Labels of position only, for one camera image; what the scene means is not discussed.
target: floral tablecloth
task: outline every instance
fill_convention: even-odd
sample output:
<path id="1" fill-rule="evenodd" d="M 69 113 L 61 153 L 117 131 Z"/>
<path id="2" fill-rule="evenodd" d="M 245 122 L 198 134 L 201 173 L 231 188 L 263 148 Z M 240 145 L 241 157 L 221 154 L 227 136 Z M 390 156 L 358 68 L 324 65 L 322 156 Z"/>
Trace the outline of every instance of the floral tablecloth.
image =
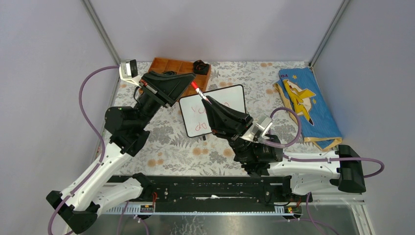
<path id="1" fill-rule="evenodd" d="M 242 84 L 248 113 L 253 118 L 270 114 L 282 107 L 281 98 L 273 88 L 279 79 L 280 69 L 304 68 L 304 62 L 210 62 L 211 74 L 207 90 Z M 144 74 L 150 63 L 138 63 L 139 74 Z M 116 94 L 115 106 L 134 106 L 135 86 L 122 81 Z M 160 108 L 145 128 L 151 131 L 144 148 L 130 159 L 116 175 L 131 175 L 142 172 L 146 175 L 246 175 L 239 163 L 233 161 L 234 153 L 227 141 L 206 135 L 189 138 L 186 135 L 179 104 Z M 297 125 L 288 113 L 274 115 L 272 132 L 281 142 L 291 141 Z M 108 143 L 111 134 L 105 133 Z M 290 152 L 319 152 L 313 144 L 299 142 L 288 147 Z"/>

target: yellow airplane print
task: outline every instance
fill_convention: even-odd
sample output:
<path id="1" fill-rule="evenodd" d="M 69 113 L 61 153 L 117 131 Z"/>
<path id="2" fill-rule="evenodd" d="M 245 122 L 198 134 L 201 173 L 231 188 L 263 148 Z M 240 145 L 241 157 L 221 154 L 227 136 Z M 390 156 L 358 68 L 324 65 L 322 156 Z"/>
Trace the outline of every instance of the yellow airplane print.
<path id="1" fill-rule="evenodd" d="M 293 103 L 294 112 L 296 112 L 298 116 L 304 116 L 307 121 L 314 126 L 314 122 L 311 119 L 309 112 L 312 107 L 310 98 L 316 94 L 309 89 L 301 89 L 297 84 L 294 84 L 288 79 L 285 79 L 282 82 Z"/>

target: white wall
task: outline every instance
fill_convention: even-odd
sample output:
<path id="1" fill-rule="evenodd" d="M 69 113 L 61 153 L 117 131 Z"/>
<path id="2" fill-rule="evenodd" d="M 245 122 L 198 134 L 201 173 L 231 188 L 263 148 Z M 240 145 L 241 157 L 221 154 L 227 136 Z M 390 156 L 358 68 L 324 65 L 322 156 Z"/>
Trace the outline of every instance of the white wall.
<path id="1" fill-rule="evenodd" d="M 345 143 L 386 165 L 366 179 L 377 235 L 415 229 L 414 9 L 413 0 L 351 1 L 315 67 Z"/>
<path id="2" fill-rule="evenodd" d="M 0 24 L 0 234 L 45 235 L 46 195 L 87 168 L 97 143 L 79 86 L 114 62 L 81 1 L 1 1 Z M 99 128 L 116 74 L 93 77 L 84 93 Z M 61 235 L 63 221 L 55 224 Z"/>
<path id="3" fill-rule="evenodd" d="M 121 58 L 309 61 L 342 0 L 92 0 Z"/>

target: purple cable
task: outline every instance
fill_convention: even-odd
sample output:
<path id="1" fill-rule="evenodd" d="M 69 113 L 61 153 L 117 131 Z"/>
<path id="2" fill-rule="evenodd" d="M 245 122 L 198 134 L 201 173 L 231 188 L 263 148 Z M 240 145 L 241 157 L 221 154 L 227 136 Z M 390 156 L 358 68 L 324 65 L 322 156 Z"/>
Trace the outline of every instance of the purple cable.
<path id="1" fill-rule="evenodd" d="M 312 163 L 312 162 L 341 162 L 341 161 L 363 161 L 363 162 L 373 162 L 378 163 L 380 165 L 380 169 L 376 171 L 375 173 L 365 175 L 363 178 L 369 178 L 375 175 L 380 174 L 385 169 L 385 164 L 377 159 L 372 158 L 329 158 L 328 160 L 326 158 L 315 158 L 315 159 L 300 159 L 300 158 L 289 158 L 287 155 L 283 154 L 286 159 L 290 159 L 291 161 L 295 162 L 302 162 L 302 163 Z"/>
<path id="2" fill-rule="evenodd" d="M 311 217 L 310 210 L 308 209 L 308 201 L 310 200 L 311 192 L 307 194 L 307 199 L 305 200 L 305 208 L 307 209 L 308 218 L 311 220 L 311 222 L 314 224 L 314 227 L 316 227 L 317 230 L 320 231 L 321 234 L 325 235 L 325 232 L 317 225 L 316 221 Z"/>
<path id="3" fill-rule="evenodd" d="M 275 223 L 283 223 L 283 222 L 300 222 L 300 221 L 307 221 L 307 222 L 311 222 L 311 219 L 290 219 L 290 221 L 284 219 L 284 220 L 277 220 L 275 221 Z M 323 222 L 319 222 L 319 221 L 315 221 L 317 224 L 323 225 L 328 227 L 331 231 L 333 231 L 336 235 L 340 235 L 339 232 L 337 232 L 332 226 L 330 226 L 329 224 L 323 223 Z"/>
<path id="4" fill-rule="evenodd" d="M 124 208 L 122 209 L 122 212 L 121 212 L 121 216 L 119 217 L 119 220 L 118 220 L 118 227 L 117 227 L 117 235 L 119 235 L 119 229 L 121 228 L 122 216 L 124 215 L 125 210 L 127 209 L 128 202 L 129 202 L 129 201 L 127 201 L 127 202 L 125 203 L 125 206 L 124 206 Z"/>
<path id="5" fill-rule="evenodd" d="M 99 141 L 101 142 L 101 157 L 99 158 L 99 162 L 101 163 L 102 160 L 104 159 L 105 156 L 105 142 L 104 139 L 102 138 L 101 134 L 99 133 L 99 131 L 93 126 L 93 124 L 91 123 L 90 119 L 88 118 L 87 114 L 85 113 L 84 110 L 84 105 L 82 104 L 82 92 L 84 90 L 84 86 L 85 84 L 88 82 L 88 80 L 94 76 L 95 74 L 104 71 L 104 70 L 110 70 L 110 69 L 118 69 L 119 66 L 114 65 L 114 66 L 107 66 L 107 67 L 103 67 L 100 68 L 98 70 L 95 70 L 94 72 L 92 72 L 90 75 L 88 75 L 85 80 L 82 82 L 81 84 L 81 88 L 79 89 L 79 95 L 78 95 L 78 101 L 79 101 L 79 108 L 81 108 L 81 112 L 82 115 L 84 116 L 85 120 L 87 121 L 87 123 L 89 124 L 89 126 L 92 128 L 92 130 L 95 132 L 95 134 L 98 136 Z M 100 166 L 100 164 L 96 164 L 95 167 L 89 172 L 89 174 L 70 192 L 71 195 L 74 195 L 76 191 L 78 191 L 78 189 L 80 187 L 83 186 L 83 184 L 96 172 L 96 170 L 98 169 L 98 167 Z M 58 207 L 55 209 L 55 211 L 53 212 L 52 216 L 50 217 L 49 220 L 49 224 L 47 226 L 47 233 L 49 235 L 53 235 L 52 233 L 52 223 L 53 220 L 55 219 L 56 215 L 58 214 L 58 211 L 61 209 L 61 207 L 66 203 L 66 201 L 69 200 L 71 196 L 68 195 L 66 196 L 62 202 L 58 205 Z M 73 231 L 70 231 L 69 233 L 65 234 L 65 235 L 70 235 L 72 234 Z"/>
<path id="6" fill-rule="evenodd" d="M 145 234 L 150 235 L 150 231 L 148 230 L 148 225 L 147 225 L 147 223 L 146 223 L 143 219 L 141 219 L 141 218 L 138 218 L 138 220 L 139 220 L 140 222 L 143 222 L 144 227 L 145 227 Z"/>
<path id="7" fill-rule="evenodd" d="M 296 118 L 298 126 L 299 126 L 296 137 L 293 139 L 293 141 L 291 141 L 287 144 L 282 144 L 282 147 L 278 147 L 277 146 L 278 143 L 274 143 L 274 142 L 271 142 L 271 141 L 266 141 L 266 140 L 260 141 L 259 140 L 259 142 L 264 143 L 264 144 L 269 145 L 269 146 L 272 146 L 272 147 L 276 147 L 276 148 L 285 148 L 285 147 L 293 145 L 300 138 L 301 120 L 300 120 L 299 116 L 293 110 L 285 108 L 285 107 L 280 107 L 280 108 L 274 109 L 272 111 L 271 115 L 270 115 L 270 118 L 272 118 L 274 116 L 274 114 L 279 110 L 286 110 L 286 111 L 292 113 L 294 115 L 294 117 Z M 327 161 L 326 158 L 317 158 L 317 159 L 290 158 L 290 160 L 295 161 L 295 162 L 303 162 L 303 163 L 326 162 Z M 385 169 L 385 164 L 383 162 L 381 162 L 380 160 L 377 160 L 377 159 L 372 159 L 372 158 L 329 158 L 328 160 L 332 161 L 332 162 L 336 162 L 336 161 L 339 161 L 339 162 L 341 162 L 341 161 L 363 161 L 363 162 L 373 162 L 373 163 L 380 164 L 380 169 L 378 171 L 376 171 L 375 173 L 369 174 L 369 175 L 365 175 L 365 176 L 363 176 L 364 178 L 369 178 L 369 177 L 378 175 Z"/>
<path id="8" fill-rule="evenodd" d="M 275 143 L 275 142 L 272 142 L 272 141 L 265 140 L 265 139 L 263 139 L 263 138 L 259 138 L 259 139 L 258 139 L 258 142 L 259 142 L 259 143 L 263 143 L 263 144 L 266 144 L 266 145 L 271 146 L 271 147 L 274 147 L 274 148 L 286 148 L 286 147 L 289 147 L 289 146 L 291 146 L 291 145 L 295 144 L 295 143 L 297 142 L 297 140 L 300 138 L 300 135 L 301 135 L 301 120 L 300 120 L 299 116 L 296 114 L 296 112 L 294 112 L 294 111 L 293 111 L 293 110 L 291 110 L 291 109 L 285 108 L 285 107 L 279 107 L 279 108 L 276 108 L 276 109 L 274 109 L 274 110 L 272 111 L 272 113 L 271 113 L 271 115 L 270 115 L 270 118 L 272 118 L 272 117 L 274 116 L 274 114 L 275 114 L 277 111 L 280 111 L 280 110 L 285 110 L 285 111 L 288 111 L 288 112 L 290 112 L 290 113 L 292 113 L 292 114 L 294 115 L 294 117 L 295 117 L 295 118 L 296 118 L 296 120 L 297 120 L 297 124 L 298 124 L 298 131 L 297 131 L 297 135 L 294 137 L 294 139 L 293 139 L 291 142 L 286 143 L 286 144 L 282 144 L 282 143 Z"/>

